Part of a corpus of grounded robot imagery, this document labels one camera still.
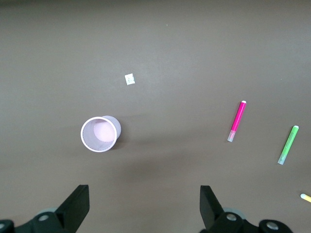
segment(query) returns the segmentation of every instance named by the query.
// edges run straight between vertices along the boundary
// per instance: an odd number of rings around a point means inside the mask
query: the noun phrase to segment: pink paper cup
[[[93,152],[110,150],[121,134],[121,125],[113,116],[96,116],[87,120],[81,129],[81,140]]]

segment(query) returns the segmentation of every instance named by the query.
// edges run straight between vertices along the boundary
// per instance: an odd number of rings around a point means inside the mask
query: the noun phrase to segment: small paper scrap
[[[127,74],[125,76],[125,80],[126,80],[126,84],[130,85],[130,84],[134,84],[135,83],[135,79],[134,79],[134,75],[133,74]]]

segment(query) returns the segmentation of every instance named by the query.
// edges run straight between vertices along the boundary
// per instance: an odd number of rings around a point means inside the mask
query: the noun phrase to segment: cup rim
[[[114,140],[112,141],[112,144],[111,144],[109,147],[107,147],[106,149],[104,149],[104,150],[95,150],[95,149],[89,147],[89,146],[86,144],[86,142],[84,141],[84,138],[83,138],[83,130],[84,130],[85,126],[86,126],[90,121],[98,120],[98,119],[107,121],[107,122],[113,127],[113,130],[114,130],[114,132],[115,132],[115,138],[114,138]],[[82,140],[83,144],[85,145],[85,147],[88,148],[89,150],[91,150],[91,151],[93,151],[93,152],[105,152],[105,151],[107,151],[107,150],[110,150],[110,149],[115,145],[115,143],[116,143],[116,141],[117,141],[117,128],[116,128],[116,126],[115,126],[109,119],[107,119],[107,118],[105,118],[105,117],[103,117],[103,116],[95,116],[95,117],[92,117],[92,118],[88,119],[88,120],[83,124],[83,126],[82,126],[82,128],[81,128],[81,140]]]

